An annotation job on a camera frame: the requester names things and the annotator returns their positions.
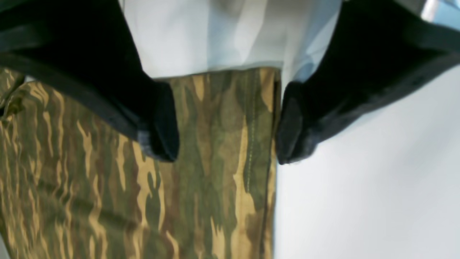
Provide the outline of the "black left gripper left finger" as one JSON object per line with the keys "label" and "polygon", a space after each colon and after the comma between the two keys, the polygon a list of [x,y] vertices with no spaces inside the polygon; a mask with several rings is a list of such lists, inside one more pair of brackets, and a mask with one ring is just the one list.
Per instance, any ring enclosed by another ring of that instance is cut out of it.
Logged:
{"label": "black left gripper left finger", "polygon": [[2,0],[0,18],[1,66],[78,101],[146,155],[177,159],[173,92],[143,71],[117,0]]}

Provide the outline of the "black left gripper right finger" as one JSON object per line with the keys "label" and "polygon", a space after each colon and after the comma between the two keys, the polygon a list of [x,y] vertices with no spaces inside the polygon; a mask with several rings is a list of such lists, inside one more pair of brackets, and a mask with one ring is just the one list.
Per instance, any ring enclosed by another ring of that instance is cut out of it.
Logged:
{"label": "black left gripper right finger", "polygon": [[279,164],[317,146],[361,116],[414,93],[459,64],[459,29],[435,21],[453,0],[348,0],[316,71],[290,82],[276,135]]}

